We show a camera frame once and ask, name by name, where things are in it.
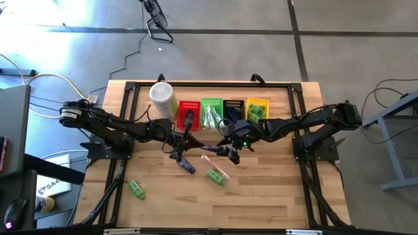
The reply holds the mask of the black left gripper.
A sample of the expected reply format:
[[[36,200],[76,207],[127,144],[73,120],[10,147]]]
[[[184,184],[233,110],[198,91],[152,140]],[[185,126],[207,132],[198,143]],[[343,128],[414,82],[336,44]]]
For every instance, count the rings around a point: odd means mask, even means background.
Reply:
[[[191,128],[185,128],[183,133],[177,131],[170,131],[167,133],[166,143],[172,146],[173,150],[170,151],[170,154],[173,152],[178,153],[177,162],[180,162],[182,159],[182,153],[184,151],[189,151],[191,149],[202,149],[204,143],[195,138],[190,133]]]

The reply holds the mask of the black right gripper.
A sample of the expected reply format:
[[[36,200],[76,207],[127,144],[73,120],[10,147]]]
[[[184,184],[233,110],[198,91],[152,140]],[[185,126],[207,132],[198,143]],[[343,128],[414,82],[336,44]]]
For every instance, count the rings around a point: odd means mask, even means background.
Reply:
[[[217,145],[224,146],[231,144],[231,148],[220,147],[217,155],[228,156],[228,158],[235,164],[240,163],[239,150],[247,148],[251,152],[255,150],[252,148],[252,144],[260,140],[262,135],[261,130],[257,125],[254,125],[248,120],[239,120],[236,123],[228,125],[228,138],[221,139]]]

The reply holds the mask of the red toothbrush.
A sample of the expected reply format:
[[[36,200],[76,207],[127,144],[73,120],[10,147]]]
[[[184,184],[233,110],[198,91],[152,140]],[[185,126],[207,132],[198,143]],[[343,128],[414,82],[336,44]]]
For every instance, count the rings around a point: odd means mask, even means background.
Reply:
[[[225,181],[229,181],[230,180],[229,175],[218,164],[216,164],[213,160],[211,160],[211,158],[209,158],[207,155],[205,155],[203,153],[201,155],[201,159],[203,161],[207,162],[209,165],[211,165],[214,168],[214,170],[223,177],[223,179]]]

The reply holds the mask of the red plastic basket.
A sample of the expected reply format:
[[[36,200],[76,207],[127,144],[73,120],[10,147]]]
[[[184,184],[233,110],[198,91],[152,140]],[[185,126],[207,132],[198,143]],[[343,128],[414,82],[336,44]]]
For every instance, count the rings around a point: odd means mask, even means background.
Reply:
[[[192,111],[192,131],[200,127],[201,103],[199,101],[180,101],[178,105],[177,128],[185,129],[185,119],[189,111]]]

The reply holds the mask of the black plastic basket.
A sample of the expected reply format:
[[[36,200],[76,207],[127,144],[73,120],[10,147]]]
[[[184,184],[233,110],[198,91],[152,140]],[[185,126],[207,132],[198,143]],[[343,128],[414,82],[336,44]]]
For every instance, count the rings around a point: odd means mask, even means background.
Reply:
[[[245,102],[243,100],[223,100],[223,117],[225,119],[229,119],[229,115],[227,113],[227,108],[230,107],[238,107],[243,109],[246,118],[246,111],[245,111]]]

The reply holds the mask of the green plastic basket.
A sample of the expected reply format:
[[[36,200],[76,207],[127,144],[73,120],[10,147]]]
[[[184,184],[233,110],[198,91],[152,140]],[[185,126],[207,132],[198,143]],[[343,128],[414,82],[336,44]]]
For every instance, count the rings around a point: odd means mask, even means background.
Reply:
[[[204,129],[204,109],[206,106],[213,106],[216,111],[220,114],[223,118],[223,99],[221,98],[202,98],[201,99],[201,125]]]

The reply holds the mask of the yellow plastic basket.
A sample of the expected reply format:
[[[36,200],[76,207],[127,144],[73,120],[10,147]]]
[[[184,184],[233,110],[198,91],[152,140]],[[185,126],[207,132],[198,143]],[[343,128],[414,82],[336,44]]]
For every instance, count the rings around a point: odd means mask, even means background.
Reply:
[[[250,104],[256,104],[258,106],[265,106],[265,116],[262,119],[268,119],[268,115],[269,115],[269,101],[268,100],[248,97],[247,103],[246,103],[246,119],[247,119],[247,115],[251,112],[251,110],[249,109]]]

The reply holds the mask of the white green wipes canister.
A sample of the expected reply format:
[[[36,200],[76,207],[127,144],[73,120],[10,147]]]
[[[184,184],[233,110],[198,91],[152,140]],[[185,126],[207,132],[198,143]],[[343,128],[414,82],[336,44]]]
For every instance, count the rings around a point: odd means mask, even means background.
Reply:
[[[158,82],[150,88],[150,99],[162,118],[175,120],[178,102],[174,90],[169,83]]]

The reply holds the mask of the black floor fan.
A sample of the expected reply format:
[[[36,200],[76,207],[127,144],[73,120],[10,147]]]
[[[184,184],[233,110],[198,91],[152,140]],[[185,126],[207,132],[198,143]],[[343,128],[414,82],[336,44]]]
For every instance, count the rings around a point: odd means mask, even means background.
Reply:
[[[161,41],[161,42],[168,42],[173,43],[174,38],[172,35],[167,31],[168,23],[167,19],[163,13],[163,10],[161,9],[161,6],[158,2],[158,0],[139,0],[142,3],[142,6],[146,10],[146,12],[150,15],[150,19],[146,22],[146,29],[148,30],[148,34],[151,39]],[[151,31],[150,24],[153,23],[156,28],[162,30],[169,39],[163,39],[154,37],[153,33]]]

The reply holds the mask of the white printed box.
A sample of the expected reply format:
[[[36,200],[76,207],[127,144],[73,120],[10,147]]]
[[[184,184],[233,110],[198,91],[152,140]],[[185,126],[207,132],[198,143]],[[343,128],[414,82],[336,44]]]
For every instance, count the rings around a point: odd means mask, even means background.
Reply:
[[[53,158],[49,158],[46,161],[64,166],[71,167],[71,160],[69,155],[61,155]],[[37,190],[36,195],[40,197],[51,197],[61,193],[69,192],[72,189],[70,183],[50,178],[42,175],[37,176]]]

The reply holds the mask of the black desk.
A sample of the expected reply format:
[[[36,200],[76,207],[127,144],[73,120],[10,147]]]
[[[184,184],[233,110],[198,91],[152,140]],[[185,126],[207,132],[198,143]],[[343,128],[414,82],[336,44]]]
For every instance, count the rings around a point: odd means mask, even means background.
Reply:
[[[4,229],[4,216],[8,205],[17,198],[24,198],[23,226],[19,230],[35,228],[35,197],[37,176],[47,176],[64,182],[80,185],[85,174],[71,168],[60,166],[32,155],[24,156],[23,170],[19,173],[0,177],[0,231]]]

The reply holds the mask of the yellow white cup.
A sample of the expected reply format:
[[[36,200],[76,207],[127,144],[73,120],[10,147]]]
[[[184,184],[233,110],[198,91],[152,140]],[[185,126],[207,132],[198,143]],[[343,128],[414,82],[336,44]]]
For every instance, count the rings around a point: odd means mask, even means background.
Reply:
[[[51,197],[35,197],[35,212],[37,213],[48,213],[55,206],[55,200]]]

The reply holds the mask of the grey metal table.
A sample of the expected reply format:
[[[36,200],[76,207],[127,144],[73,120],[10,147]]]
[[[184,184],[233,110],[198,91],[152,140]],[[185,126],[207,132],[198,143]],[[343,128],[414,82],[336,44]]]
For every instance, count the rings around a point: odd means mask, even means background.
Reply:
[[[402,113],[414,107],[418,107],[418,89],[362,123],[362,132],[373,125],[378,126],[383,139],[373,143],[386,145],[396,173],[394,181],[381,185],[383,191],[418,186],[418,173],[414,176],[408,164],[409,160],[418,160],[418,112]]]

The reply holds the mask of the grey computer case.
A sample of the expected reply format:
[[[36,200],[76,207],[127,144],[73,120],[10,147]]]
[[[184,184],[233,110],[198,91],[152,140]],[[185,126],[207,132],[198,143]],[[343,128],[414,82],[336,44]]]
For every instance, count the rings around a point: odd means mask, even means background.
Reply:
[[[23,170],[30,91],[29,85],[0,89],[0,137],[7,139],[0,177]]]

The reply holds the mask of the grey floor power strip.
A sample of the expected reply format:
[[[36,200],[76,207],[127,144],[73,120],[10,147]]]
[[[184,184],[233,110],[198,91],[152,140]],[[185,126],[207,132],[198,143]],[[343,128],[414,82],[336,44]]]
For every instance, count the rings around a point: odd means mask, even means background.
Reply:
[[[18,69],[2,69],[0,68],[0,75],[4,76],[29,76],[33,77],[37,74],[36,70],[23,69],[19,71]]]

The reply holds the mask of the black computer mouse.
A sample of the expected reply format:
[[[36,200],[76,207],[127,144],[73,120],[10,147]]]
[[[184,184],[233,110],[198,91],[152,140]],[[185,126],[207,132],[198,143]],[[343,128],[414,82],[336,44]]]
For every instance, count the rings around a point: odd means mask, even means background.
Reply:
[[[8,205],[4,216],[5,230],[19,230],[22,228],[26,204],[26,199],[17,198]]]

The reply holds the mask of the silver aluminium bracket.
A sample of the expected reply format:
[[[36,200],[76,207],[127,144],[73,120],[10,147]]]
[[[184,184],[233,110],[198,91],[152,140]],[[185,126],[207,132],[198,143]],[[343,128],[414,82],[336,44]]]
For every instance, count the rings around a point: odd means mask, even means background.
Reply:
[[[322,230],[286,229],[286,235],[323,235]]]
[[[110,228],[104,229],[103,235],[136,235],[141,234],[139,228]]]

